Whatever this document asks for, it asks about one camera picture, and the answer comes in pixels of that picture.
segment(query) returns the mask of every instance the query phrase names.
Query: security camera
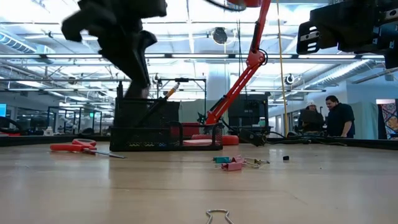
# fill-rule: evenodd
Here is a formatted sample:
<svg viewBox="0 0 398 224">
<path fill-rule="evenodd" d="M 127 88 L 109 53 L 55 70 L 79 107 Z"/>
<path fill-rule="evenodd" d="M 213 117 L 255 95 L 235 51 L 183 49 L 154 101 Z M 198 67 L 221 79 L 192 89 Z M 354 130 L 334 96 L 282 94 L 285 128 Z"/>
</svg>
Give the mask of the security camera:
<svg viewBox="0 0 398 224">
<path fill-rule="evenodd" d="M 292 85 L 294 83 L 294 76 L 290 73 L 289 76 L 285 77 L 285 84 Z"/>
</svg>

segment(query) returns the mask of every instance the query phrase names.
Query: pink clip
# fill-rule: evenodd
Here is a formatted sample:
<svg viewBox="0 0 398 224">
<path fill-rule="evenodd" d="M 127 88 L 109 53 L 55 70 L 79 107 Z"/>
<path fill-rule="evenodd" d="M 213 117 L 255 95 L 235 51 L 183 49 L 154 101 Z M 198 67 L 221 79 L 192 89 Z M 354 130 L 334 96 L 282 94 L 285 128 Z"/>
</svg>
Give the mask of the pink clip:
<svg viewBox="0 0 398 224">
<path fill-rule="evenodd" d="M 244 158 L 241 155 L 232 157 L 232 162 L 244 162 Z"/>
<path fill-rule="evenodd" d="M 222 164 L 221 168 L 225 171 L 235 171 L 235 170 L 241 170 L 242 166 L 243 165 L 241 162 L 231 162 L 229 164 Z"/>
</svg>

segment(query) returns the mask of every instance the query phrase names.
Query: white hat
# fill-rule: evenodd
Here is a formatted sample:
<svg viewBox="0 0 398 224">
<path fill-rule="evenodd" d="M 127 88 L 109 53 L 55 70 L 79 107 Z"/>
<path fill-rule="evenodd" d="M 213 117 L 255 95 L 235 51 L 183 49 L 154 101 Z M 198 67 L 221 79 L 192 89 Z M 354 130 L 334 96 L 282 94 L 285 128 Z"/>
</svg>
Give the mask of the white hat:
<svg viewBox="0 0 398 224">
<path fill-rule="evenodd" d="M 308 100 L 307 101 L 307 106 L 311 106 L 311 105 L 316 106 L 316 104 L 315 104 L 315 102 L 313 100 Z"/>
</svg>

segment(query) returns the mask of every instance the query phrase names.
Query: wooden table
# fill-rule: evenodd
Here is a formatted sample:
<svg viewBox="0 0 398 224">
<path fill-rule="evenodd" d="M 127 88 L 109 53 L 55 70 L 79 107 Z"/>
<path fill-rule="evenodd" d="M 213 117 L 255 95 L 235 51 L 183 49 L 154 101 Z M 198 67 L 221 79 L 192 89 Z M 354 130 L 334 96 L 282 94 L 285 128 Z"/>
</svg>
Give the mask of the wooden table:
<svg viewBox="0 0 398 224">
<path fill-rule="evenodd" d="M 121 154 L 128 159 L 0 148 L 0 223 L 200 224 L 211 208 L 228 209 L 235 224 L 398 222 L 395 151 L 298 144 Z M 237 154 L 271 164 L 224 172 L 211 161 Z M 226 222 L 219 214 L 213 223 Z"/>
</svg>

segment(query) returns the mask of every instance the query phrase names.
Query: scissors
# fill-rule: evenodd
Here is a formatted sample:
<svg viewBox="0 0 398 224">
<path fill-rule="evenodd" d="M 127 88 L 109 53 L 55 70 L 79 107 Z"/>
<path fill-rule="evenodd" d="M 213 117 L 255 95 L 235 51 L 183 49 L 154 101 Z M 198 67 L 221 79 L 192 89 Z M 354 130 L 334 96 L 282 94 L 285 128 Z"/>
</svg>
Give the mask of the scissors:
<svg viewBox="0 0 398 224">
<path fill-rule="evenodd" d="M 125 159 L 125 156 L 119 156 L 110 152 L 97 151 L 95 147 L 97 142 L 89 139 L 74 139 L 72 144 L 52 144 L 50 145 L 51 151 L 66 151 L 66 152 L 82 152 L 88 154 L 101 154 L 110 157 Z"/>
</svg>

